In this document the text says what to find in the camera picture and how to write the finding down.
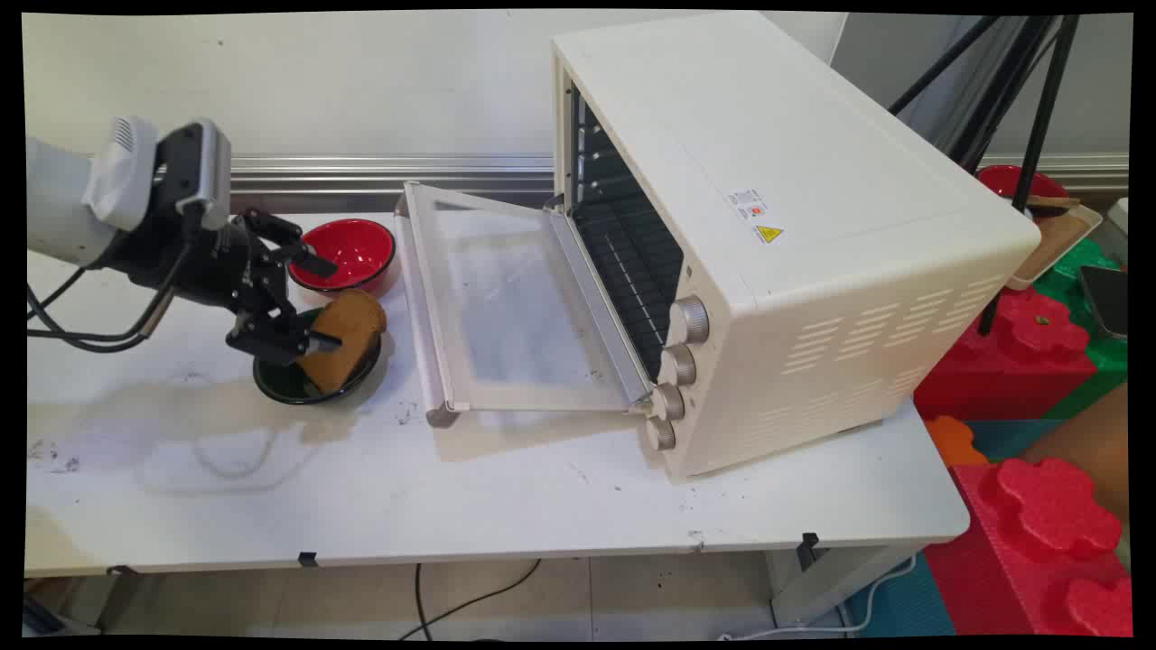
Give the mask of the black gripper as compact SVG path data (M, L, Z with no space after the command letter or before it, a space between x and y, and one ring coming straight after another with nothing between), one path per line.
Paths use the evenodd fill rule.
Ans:
M184 258L184 219L176 210L149 210L144 222L119 232L99 256L98 267L119 271L132 283L161 289L175 264L176 296L235 316L227 344L271 365L292 365L297 359L329 353L343 340L314 328L323 310L287 313L284 264L317 276L332 276L338 265L323 258L304 239L301 226L261 209L239 210L218 230L199 227ZM273 310L281 313L268 316Z

